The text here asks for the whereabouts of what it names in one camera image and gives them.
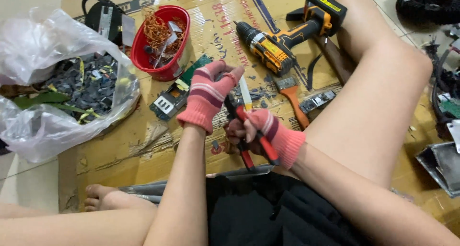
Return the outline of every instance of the hammer handle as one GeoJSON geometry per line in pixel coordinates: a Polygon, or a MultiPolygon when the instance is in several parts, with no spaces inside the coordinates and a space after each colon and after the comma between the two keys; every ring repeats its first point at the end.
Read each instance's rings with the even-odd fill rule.
{"type": "Polygon", "coordinates": [[[344,86],[356,69],[356,63],[350,55],[339,49],[331,39],[328,38],[328,43],[325,43],[326,37],[315,36],[314,39],[331,67],[337,73],[340,84],[344,86]]]}

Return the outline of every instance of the drill chuck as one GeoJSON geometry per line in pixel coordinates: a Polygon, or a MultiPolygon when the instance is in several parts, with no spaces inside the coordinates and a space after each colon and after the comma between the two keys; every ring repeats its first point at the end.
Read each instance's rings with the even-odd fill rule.
{"type": "Polygon", "coordinates": [[[258,29],[251,27],[244,21],[238,23],[234,21],[234,23],[236,24],[236,32],[238,33],[238,36],[242,37],[247,45],[251,45],[254,38],[261,33],[258,29]]]}

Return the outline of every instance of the plastic bag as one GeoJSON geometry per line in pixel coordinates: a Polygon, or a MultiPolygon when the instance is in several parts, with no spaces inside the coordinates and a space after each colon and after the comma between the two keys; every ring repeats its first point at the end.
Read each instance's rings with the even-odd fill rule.
{"type": "Polygon", "coordinates": [[[0,23],[0,84],[29,85],[47,80],[62,60],[107,51],[118,61],[118,77],[109,114],[80,125],[49,105],[19,109],[0,96],[0,138],[30,162],[47,160],[123,119],[140,95],[134,66],[108,39],[60,9],[32,8],[0,23]]]}

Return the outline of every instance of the pink knit glove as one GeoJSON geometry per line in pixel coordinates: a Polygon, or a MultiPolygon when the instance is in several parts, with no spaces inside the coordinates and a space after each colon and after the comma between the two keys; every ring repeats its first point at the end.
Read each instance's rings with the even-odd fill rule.
{"type": "Polygon", "coordinates": [[[207,135],[213,133],[213,118],[219,113],[227,94],[238,84],[244,73],[244,67],[229,67],[225,61],[214,61],[198,68],[193,73],[187,108],[176,119],[184,123],[201,126],[207,135]],[[225,72],[222,79],[215,82],[215,77],[225,72]]]}
{"type": "MultiPolygon", "coordinates": [[[[230,141],[234,143],[238,141],[235,137],[245,137],[247,142],[252,142],[256,130],[260,130],[278,152],[281,158],[281,165],[289,170],[299,154],[300,147],[305,142],[305,134],[287,129],[266,109],[253,110],[247,115],[249,120],[246,120],[244,124],[239,120],[232,120],[229,123],[225,131],[230,141]]],[[[251,145],[250,148],[253,153],[260,153],[259,149],[251,145]]]]}

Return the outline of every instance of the pliers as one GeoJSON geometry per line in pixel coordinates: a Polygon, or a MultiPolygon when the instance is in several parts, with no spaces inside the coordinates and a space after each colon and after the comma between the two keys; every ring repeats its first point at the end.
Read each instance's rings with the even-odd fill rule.
{"type": "MultiPolygon", "coordinates": [[[[231,95],[227,95],[224,101],[224,105],[229,112],[227,119],[234,120],[239,119],[241,122],[245,122],[248,119],[246,112],[244,111],[243,105],[237,105],[236,107],[232,104],[231,95]]],[[[271,165],[278,166],[280,165],[280,158],[278,153],[273,148],[270,142],[268,142],[267,138],[264,134],[257,130],[256,134],[257,142],[260,143],[262,152],[264,157],[268,160],[271,165]]],[[[255,171],[254,162],[249,155],[249,145],[248,143],[241,138],[240,142],[237,144],[237,147],[241,153],[241,157],[243,158],[244,165],[249,172],[255,171]]]]}

